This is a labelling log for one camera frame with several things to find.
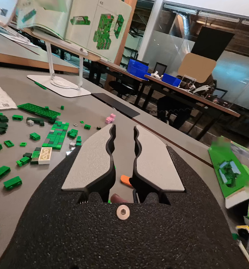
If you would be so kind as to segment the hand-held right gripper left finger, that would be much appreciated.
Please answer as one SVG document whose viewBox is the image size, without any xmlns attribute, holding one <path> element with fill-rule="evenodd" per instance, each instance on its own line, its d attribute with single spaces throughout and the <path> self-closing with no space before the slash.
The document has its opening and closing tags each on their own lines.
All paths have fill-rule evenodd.
<svg viewBox="0 0 249 269">
<path fill-rule="evenodd" d="M 62 194 L 82 194 L 88 199 L 97 192 L 102 199 L 109 198 L 116 181 L 115 138 L 116 125 L 111 123 L 83 143 L 61 187 Z"/>
</svg>

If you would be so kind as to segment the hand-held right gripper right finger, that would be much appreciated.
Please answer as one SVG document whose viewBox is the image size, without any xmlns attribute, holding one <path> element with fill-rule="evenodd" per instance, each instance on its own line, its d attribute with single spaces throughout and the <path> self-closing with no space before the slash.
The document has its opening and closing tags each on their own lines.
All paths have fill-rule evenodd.
<svg viewBox="0 0 249 269">
<path fill-rule="evenodd" d="M 139 199 L 149 193 L 156 193 L 159 199 L 166 193 L 184 193 L 166 144 L 140 125 L 134 126 L 134 141 L 133 187 Z"/>
</svg>

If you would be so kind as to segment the large green studded plate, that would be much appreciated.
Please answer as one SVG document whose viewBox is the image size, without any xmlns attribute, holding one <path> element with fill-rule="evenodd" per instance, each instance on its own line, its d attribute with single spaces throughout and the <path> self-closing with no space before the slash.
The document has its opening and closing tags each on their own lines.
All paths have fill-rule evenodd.
<svg viewBox="0 0 249 269">
<path fill-rule="evenodd" d="M 61 115 L 61 113 L 56 112 L 54 110 L 50 110 L 49 108 L 46 107 L 41 107 L 38 105 L 34 105 L 31 103 L 25 103 L 25 104 L 21 104 L 21 105 L 17 105 L 18 109 L 42 116 L 42 117 L 46 117 L 48 119 L 55 119 L 57 117 L 59 117 Z"/>
</svg>

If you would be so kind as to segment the neighbouring grey desk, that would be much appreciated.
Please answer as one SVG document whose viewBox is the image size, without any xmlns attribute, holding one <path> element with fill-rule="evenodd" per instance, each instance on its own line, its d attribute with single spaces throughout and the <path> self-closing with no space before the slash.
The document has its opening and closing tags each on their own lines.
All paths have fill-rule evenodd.
<svg viewBox="0 0 249 269">
<path fill-rule="evenodd" d="M 49 73 L 45 50 L 40 47 L 18 44 L 0 34 L 0 65 L 5 64 Z"/>
</svg>

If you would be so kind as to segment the person's right hand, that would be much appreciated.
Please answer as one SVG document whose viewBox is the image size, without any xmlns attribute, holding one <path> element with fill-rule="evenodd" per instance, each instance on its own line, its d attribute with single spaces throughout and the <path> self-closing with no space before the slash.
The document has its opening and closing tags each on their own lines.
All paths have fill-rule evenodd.
<svg viewBox="0 0 249 269">
<path fill-rule="evenodd" d="M 111 203 L 128 203 L 127 200 L 123 199 L 122 197 L 120 197 L 119 195 L 117 195 L 116 193 L 114 193 L 111 197 L 110 197 L 110 201 Z"/>
</svg>

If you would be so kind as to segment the orange brick separator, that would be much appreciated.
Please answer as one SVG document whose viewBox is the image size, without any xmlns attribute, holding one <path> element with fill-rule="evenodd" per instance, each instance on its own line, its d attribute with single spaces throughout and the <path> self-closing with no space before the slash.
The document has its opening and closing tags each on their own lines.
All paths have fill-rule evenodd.
<svg viewBox="0 0 249 269">
<path fill-rule="evenodd" d="M 130 183 L 130 177 L 129 176 L 125 176 L 125 175 L 122 175 L 121 178 L 120 178 L 121 182 L 129 187 L 133 187 Z"/>
</svg>

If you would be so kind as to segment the green mosaic tiled plate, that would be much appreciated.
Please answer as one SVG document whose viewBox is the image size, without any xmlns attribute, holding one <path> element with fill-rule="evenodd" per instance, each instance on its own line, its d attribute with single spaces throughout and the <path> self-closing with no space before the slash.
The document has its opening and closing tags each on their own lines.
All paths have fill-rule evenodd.
<svg viewBox="0 0 249 269">
<path fill-rule="evenodd" d="M 42 147 L 51 147 L 53 150 L 61 150 L 68 127 L 68 122 L 55 121 Z"/>
</svg>

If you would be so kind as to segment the cream hollow brick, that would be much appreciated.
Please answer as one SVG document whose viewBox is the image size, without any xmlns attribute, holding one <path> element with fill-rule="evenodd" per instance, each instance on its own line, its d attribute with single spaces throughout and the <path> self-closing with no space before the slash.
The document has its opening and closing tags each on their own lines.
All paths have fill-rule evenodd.
<svg viewBox="0 0 249 269">
<path fill-rule="evenodd" d="M 38 164 L 39 165 L 50 164 L 51 154 L 52 154 L 52 147 L 42 147 L 38 158 Z"/>
</svg>

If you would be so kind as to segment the black mat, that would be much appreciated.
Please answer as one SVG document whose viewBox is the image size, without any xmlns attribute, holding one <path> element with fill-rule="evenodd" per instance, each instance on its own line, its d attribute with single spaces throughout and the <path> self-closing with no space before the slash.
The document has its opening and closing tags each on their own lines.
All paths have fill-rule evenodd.
<svg viewBox="0 0 249 269">
<path fill-rule="evenodd" d="M 118 100 L 106 95 L 105 93 L 92 93 L 91 95 L 96 99 L 100 100 L 101 102 L 107 104 L 108 106 L 116 109 L 118 112 L 127 116 L 130 119 L 140 115 L 139 112 L 133 110 L 132 108 L 126 106 L 125 104 L 119 102 Z"/>
</svg>

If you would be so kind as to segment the green toy box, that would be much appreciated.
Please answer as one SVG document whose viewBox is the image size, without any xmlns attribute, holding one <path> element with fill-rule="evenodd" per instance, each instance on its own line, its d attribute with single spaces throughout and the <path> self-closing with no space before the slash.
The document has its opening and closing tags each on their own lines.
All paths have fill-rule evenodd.
<svg viewBox="0 0 249 269">
<path fill-rule="evenodd" d="M 208 149 L 226 209 L 239 208 L 249 225 L 249 149 L 223 136 Z"/>
</svg>

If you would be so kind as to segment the brown-edged rear table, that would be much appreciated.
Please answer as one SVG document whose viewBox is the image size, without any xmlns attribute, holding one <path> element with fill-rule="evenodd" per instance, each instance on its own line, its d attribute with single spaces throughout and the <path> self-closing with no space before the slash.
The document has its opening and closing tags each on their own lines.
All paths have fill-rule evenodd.
<svg viewBox="0 0 249 269">
<path fill-rule="evenodd" d="M 204 112 L 204 109 L 207 107 L 207 110 L 205 113 L 208 113 L 212 117 L 212 120 L 197 135 L 197 137 L 195 138 L 197 141 L 199 141 L 208 132 L 208 130 L 218 121 L 218 119 L 220 118 L 220 116 L 222 114 L 227 113 L 227 114 L 235 116 L 237 118 L 239 118 L 241 116 L 241 114 L 239 114 L 239 113 L 237 113 L 229 108 L 225 108 L 221 105 L 218 105 L 217 103 L 214 103 L 210 100 L 207 100 L 207 99 L 202 98 L 200 96 L 197 96 L 193 93 L 185 91 L 184 89 L 181 89 L 179 87 L 175 87 L 175 86 L 172 86 L 170 84 L 167 84 L 167 83 L 161 81 L 160 79 L 156 79 L 155 77 L 151 77 L 148 75 L 145 75 L 144 77 L 147 78 L 151 83 L 156 83 L 156 84 L 161 85 L 162 89 L 158 90 L 158 92 L 160 92 L 166 96 L 174 98 L 175 100 L 180 101 L 182 103 L 185 103 L 186 105 L 189 105 L 189 106 L 192 106 L 193 103 L 204 104 L 204 107 L 195 106 L 195 109 L 200 110 L 202 112 Z M 175 96 L 175 94 L 173 94 L 172 92 L 178 92 L 178 93 L 182 94 L 183 96 L 187 96 L 189 98 L 192 98 L 194 101 L 188 102 L 187 100 L 183 99 L 183 97 Z"/>
<path fill-rule="evenodd" d="M 150 81 L 148 79 L 141 79 L 139 77 L 136 77 L 127 72 L 126 69 L 121 68 L 120 66 L 111 63 L 109 61 L 106 61 L 106 59 L 100 58 L 100 60 L 97 61 L 97 63 L 100 63 L 101 65 L 107 67 L 106 69 L 107 74 L 134 86 L 134 89 L 137 90 L 136 92 L 137 97 L 133 105 L 140 108 L 139 101 L 142 97 L 145 86 L 150 85 Z"/>
</svg>

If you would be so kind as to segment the black office chair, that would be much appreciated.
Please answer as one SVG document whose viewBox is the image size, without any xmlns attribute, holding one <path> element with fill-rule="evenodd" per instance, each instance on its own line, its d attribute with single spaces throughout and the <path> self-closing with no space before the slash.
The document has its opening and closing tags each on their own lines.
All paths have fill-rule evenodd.
<svg viewBox="0 0 249 269">
<path fill-rule="evenodd" d="M 131 96 L 135 96 L 137 94 L 137 90 L 122 84 L 121 82 L 117 81 L 110 81 L 109 82 L 110 88 L 117 92 L 117 97 L 123 98 L 126 97 L 126 100 L 129 99 Z"/>
</svg>

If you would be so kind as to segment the blue bin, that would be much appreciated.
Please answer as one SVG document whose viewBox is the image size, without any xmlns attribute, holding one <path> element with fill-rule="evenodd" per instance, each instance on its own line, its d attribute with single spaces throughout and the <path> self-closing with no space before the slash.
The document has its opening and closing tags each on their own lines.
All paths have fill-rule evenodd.
<svg viewBox="0 0 249 269">
<path fill-rule="evenodd" d="M 161 81 L 164 83 L 167 83 L 171 86 L 178 87 L 182 80 L 177 78 L 177 77 L 174 77 L 174 76 L 171 76 L 171 75 L 164 73 L 163 77 L 161 78 Z"/>
</svg>

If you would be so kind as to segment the clear acrylic stand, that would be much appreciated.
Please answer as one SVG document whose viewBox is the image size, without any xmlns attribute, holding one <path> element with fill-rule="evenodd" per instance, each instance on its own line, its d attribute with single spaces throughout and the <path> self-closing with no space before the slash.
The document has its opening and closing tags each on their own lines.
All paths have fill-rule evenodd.
<svg viewBox="0 0 249 269">
<path fill-rule="evenodd" d="M 176 76 L 176 78 L 181 80 L 179 87 L 182 89 L 191 90 L 193 93 L 197 93 L 199 95 L 212 94 L 214 92 L 214 78 L 212 73 L 208 76 L 206 81 L 202 83 L 194 82 L 187 77 L 179 75 Z"/>
</svg>

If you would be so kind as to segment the dark toy box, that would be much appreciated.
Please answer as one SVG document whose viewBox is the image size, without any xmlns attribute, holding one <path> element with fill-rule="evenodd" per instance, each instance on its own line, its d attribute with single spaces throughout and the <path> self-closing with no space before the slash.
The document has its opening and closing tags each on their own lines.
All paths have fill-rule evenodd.
<svg viewBox="0 0 249 269">
<path fill-rule="evenodd" d="M 233 103 L 226 101 L 222 98 L 219 98 L 217 96 L 211 95 L 211 94 L 208 94 L 205 99 L 226 108 L 230 108 L 233 105 Z"/>
</svg>

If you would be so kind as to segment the scatter of small green bricks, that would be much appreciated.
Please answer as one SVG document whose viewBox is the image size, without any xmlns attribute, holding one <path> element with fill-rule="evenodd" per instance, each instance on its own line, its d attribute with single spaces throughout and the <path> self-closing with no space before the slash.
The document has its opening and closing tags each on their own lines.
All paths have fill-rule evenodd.
<svg viewBox="0 0 249 269">
<path fill-rule="evenodd" d="M 39 123 L 40 126 L 44 126 L 44 120 L 41 118 L 31 118 L 28 117 L 27 120 L 33 120 L 35 123 Z M 8 118 L 1 114 L 0 115 L 0 134 L 3 134 L 6 132 L 6 128 L 7 128 L 7 123 Z M 55 119 L 49 119 L 49 123 L 54 123 L 56 121 Z M 67 136 L 70 138 L 75 138 L 77 135 L 77 130 L 75 129 L 71 129 L 70 131 L 67 131 Z M 37 133 L 31 133 L 29 135 L 30 139 L 32 141 L 38 141 L 40 140 L 40 135 Z M 78 136 L 77 137 L 77 143 L 71 143 L 71 151 L 69 151 L 69 153 L 72 152 L 73 148 L 81 148 L 82 146 L 82 141 L 81 141 L 81 137 Z M 22 167 L 24 165 L 26 165 L 27 163 L 30 164 L 38 164 L 38 158 L 39 158 L 39 154 L 41 151 L 42 147 L 38 147 L 36 148 L 32 154 L 24 154 L 23 157 L 20 160 L 16 161 L 16 164 L 18 167 Z M 65 174 L 68 173 L 70 166 L 72 165 L 74 159 L 71 159 L 69 157 L 69 160 L 64 160 L 62 163 L 60 163 L 59 168 L 56 167 L 54 170 L 52 170 L 52 173 L 49 174 L 45 180 L 42 182 L 43 187 L 45 187 L 47 191 L 50 191 L 50 189 L 53 189 L 55 191 L 57 191 L 57 193 L 61 193 L 61 190 L 57 190 L 58 185 L 60 186 L 60 184 L 62 183 L 62 181 L 64 181 L 65 179 Z M 8 173 L 10 173 L 11 168 L 8 166 L 1 166 L 0 167 L 0 179 L 2 179 L 3 177 L 7 176 Z M 13 189 L 15 189 L 18 186 L 22 185 L 22 180 L 19 176 L 16 176 L 12 179 L 9 179 L 7 181 L 3 182 L 4 184 L 4 188 L 7 191 L 11 191 Z"/>
</svg>

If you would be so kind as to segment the black framed screen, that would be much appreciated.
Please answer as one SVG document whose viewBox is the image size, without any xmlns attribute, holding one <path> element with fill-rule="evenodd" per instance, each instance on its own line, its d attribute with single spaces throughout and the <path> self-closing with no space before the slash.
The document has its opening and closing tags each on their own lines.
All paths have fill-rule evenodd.
<svg viewBox="0 0 249 269">
<path fill-rule="evenodd" d="M 156 74 L 159 77 L 161 77 L 165 73 L 166 69 L 167 69 L 167 65 L 160 62 L 156 62 L 156 65 L 153 70 L 153 74 Z"/>
</svg>

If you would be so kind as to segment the stack of blue bins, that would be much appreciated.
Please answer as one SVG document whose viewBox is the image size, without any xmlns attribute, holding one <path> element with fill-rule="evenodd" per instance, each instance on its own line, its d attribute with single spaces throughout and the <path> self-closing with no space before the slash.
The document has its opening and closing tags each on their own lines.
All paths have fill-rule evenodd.
<svg viewBox="0 0 249 269">
<path fill-rule="evenodd" d="M 138 62 L 134 59 L 129 59 L 129 63 L 127 65 L 127 72 L 131 75 L 138 77 L 143 80 L 148 80 L 145 75 L 150 76 L 148 72 L 149 67 L 141 62 Z"/>
</svg>

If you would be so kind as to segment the open instruction booklet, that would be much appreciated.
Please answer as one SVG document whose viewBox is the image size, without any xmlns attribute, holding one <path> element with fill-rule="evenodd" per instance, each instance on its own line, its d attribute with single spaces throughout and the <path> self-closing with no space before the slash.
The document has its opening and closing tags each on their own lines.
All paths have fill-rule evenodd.
<svg viewBox="0 0 249 269">
<path fill-rule="evenodd" d="M 114 62 L 132 8 L 119 0 L 18 1 L 18 29 L 36 29 Z"/>
</svg>

